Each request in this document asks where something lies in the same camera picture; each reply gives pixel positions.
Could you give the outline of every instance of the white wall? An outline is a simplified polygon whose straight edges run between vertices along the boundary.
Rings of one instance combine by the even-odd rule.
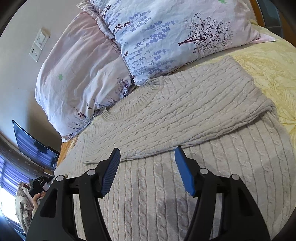
[[[60,149],[61,137],[34,98],[36,78],[42,63],[81,11],[81,0],[28,0],[13,16],[0,37],[0,132],[17,146],[14,119],[43,144]],[[29,51],[40,28],[50,33],[39,61]]]

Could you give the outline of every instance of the cable knit pattern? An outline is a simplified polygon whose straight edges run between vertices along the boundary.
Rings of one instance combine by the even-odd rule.
[[[153,79],[105,109],[80,134],[87,140],[83,162],[107,158],[114,146],[125,161],[178,145],[197,145],[272,109],[273,102],[252,77],[227,56],[215,64]]]
[[[197,199],[185,192],[172,150],[177,145],[214,174],[238,174],[275,237],[295,208],[292,146],[273,103],[229,57],[151,80],[105,110],[79,135],[55,175],[79,176],[118,147],[127,161],[99,200],[111,239],[182,241]],[[221,195],[216,200],[213,237]],[[85,238],[77,197],[74,208]]]

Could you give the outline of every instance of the wall socket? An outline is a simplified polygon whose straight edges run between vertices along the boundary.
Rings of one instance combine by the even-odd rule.
[[[42,50],[35,43],[33,43],[29,55],[37,62],[41,55],[41,52]]]

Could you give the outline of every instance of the sunlight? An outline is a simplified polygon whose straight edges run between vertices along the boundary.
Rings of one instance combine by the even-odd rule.
[[[11,220],[20,223],[15,211],[15,196],[0,187],[0,208],[3,214]]]

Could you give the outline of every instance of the television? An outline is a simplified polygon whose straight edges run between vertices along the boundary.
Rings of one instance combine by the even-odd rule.
[[[14,120],[12,120],[12,124],[20,152],[41,167],[53,171],[57,165],[59,152],[49,146],[43,145],[21,128]]]

